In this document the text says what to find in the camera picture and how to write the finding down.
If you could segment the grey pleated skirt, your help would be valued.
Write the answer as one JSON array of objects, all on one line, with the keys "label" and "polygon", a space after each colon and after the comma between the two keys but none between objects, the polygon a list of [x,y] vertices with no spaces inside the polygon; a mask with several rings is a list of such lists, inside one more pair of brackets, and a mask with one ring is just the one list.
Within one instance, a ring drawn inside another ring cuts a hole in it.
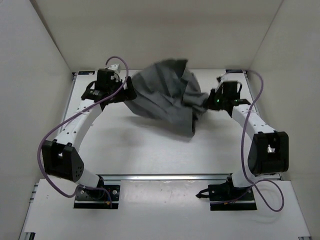
[{"label": "grey pleated skirt", "polygon": [[125,105],[134,115],[156,121],[176,135],[194,137],[197,122],[207,112],[204,103],[209,95],[201,90],[186,58],[154,62],[131,80],[137,97]]}]

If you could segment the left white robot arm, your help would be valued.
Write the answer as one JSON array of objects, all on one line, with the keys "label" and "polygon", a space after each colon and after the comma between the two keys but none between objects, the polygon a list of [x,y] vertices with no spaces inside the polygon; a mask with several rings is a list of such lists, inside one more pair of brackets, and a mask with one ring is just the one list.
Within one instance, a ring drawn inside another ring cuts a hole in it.
[{"label": "left white robot arm", "polygon": [[79,149],[96,118],[105,107],[136,98],[130,76],[120,78],[120,66],[113,64],[95,72],[96,79],[88,84],[79,106],[70,121],[62,125],[62,131],[52,140],[41,145],[44,172],[87,188],[93,199],[104,195],[101,178],[85,168]]}]

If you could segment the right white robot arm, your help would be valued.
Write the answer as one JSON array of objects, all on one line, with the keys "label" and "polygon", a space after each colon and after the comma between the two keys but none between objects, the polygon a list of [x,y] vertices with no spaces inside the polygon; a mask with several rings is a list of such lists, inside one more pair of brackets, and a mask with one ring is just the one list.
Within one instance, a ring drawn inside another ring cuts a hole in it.
[{"label": "right white robot arm", "polygon": [[289,169],[289,136],[265,123],[250,102],[241,99],[242,84],[239,81],[218,82],[204,107],[227,112],[242,127],[242,169],[232,173],[232,183],[224,187],[226,198],[236,200],[242,195],[242,188],[249,187],[265,175],[284,173]]}]

